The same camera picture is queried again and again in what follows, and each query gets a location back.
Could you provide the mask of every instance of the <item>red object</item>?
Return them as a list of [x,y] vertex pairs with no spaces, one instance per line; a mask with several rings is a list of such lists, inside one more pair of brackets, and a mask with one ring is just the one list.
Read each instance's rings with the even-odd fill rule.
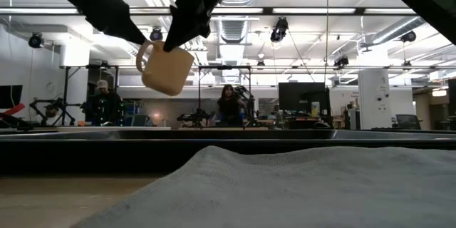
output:
[[10,108],[9,110],[5,111],[3,114],[7,114],[7,115],[14,115],[16,113],[18,113],[19,111],[23,110],[26,106],[22,103],[19,103],[18,105]]

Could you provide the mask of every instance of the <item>wooden floor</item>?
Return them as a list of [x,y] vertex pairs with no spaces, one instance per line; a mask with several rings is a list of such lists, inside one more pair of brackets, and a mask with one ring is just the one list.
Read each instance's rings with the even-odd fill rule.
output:
[[0,227],[67,228],[156,180],[135,178],[0,178]]

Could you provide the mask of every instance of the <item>cap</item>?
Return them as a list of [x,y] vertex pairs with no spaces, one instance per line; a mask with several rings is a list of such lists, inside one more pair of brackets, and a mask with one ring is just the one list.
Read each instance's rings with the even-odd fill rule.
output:
[[106,88],[108,89],[108,82],[106,80],[100,80],[97,82],[97,89]]

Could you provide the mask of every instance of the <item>gray cloth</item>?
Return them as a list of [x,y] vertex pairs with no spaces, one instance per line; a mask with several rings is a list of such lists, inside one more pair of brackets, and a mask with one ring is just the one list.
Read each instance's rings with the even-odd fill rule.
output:
[[456,227],[456,152],[208,147],[75,227]]

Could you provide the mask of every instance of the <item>beige mug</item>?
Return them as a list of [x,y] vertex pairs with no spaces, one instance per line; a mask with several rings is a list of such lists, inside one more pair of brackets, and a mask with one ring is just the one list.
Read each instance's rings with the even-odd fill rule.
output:
[[[152,45],[152,53],[143,68],[143,56]],[[136,55],[136,68],[141,72],[144,86],[169,96],[182,92],[193,64],[193,56],[189,52],[176,47],[171,52],[165,52],[163,41],[149,41],[142,44]]]

